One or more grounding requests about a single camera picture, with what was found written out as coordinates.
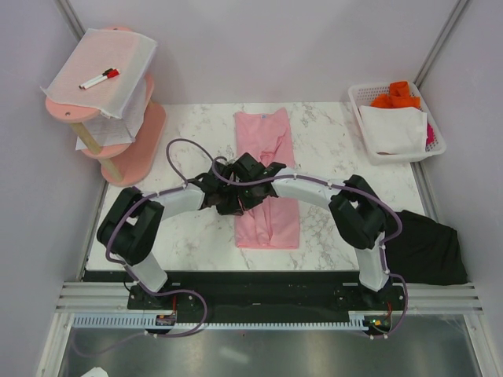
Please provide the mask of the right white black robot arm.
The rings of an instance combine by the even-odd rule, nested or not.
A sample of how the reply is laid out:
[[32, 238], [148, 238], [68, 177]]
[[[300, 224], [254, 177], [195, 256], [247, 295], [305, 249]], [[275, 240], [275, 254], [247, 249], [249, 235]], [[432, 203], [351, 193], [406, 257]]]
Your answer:
[[332, 215], [342, 239], [357, 256], [362, 304], [378, 309], [388, 300], [385, 287], [389, 280], [383, 267], [387, 209], [366, 180], [353, 175], [334, 182], [300, 174], [283, 163], [264, 166], [245, 153], [231, 164], [233, 183], [241, 203], [251, 209], [264, 199], [296, 199], [327, 210]]

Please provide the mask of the pink t shirt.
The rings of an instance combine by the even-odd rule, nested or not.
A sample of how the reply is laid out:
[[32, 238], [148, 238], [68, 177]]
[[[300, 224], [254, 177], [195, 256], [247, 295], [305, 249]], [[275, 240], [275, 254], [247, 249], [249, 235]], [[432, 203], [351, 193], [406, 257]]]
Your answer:
[[[237, 153], [249, 153], [264, 166], [273, 162], [295, 166], [288, 113], [234, 115]], [[250, 249], [299, 247], [299, 204], [294, 199], [269, 197], [234, 218], [235, 244]]]

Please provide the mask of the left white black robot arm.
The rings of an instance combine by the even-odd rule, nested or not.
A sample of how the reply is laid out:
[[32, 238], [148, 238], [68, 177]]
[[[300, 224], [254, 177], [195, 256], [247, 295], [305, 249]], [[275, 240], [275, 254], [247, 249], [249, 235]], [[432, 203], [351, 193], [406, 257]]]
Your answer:
[[160, 223], [223, 203], [225, 187], [212, 170], [159, 193], [146, 194], [128, 187], [120, 192], [100, 224], [97, 241], [105, 246], [105, 258], [121, 265], [142, 284], [145, 300], [154, 308], [166, 308], [173, 297], [165, 284], [167, 274], [152, 253]]

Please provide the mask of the black cloth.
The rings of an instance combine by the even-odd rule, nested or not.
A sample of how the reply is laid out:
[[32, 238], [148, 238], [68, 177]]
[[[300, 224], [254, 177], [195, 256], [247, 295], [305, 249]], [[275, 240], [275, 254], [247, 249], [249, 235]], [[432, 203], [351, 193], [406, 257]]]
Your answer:
[[386, 242], [387, 266], [407, 283], [459, 285], [468, 282], [457, 230], [407, 210], [398, 212], [402, 232]]

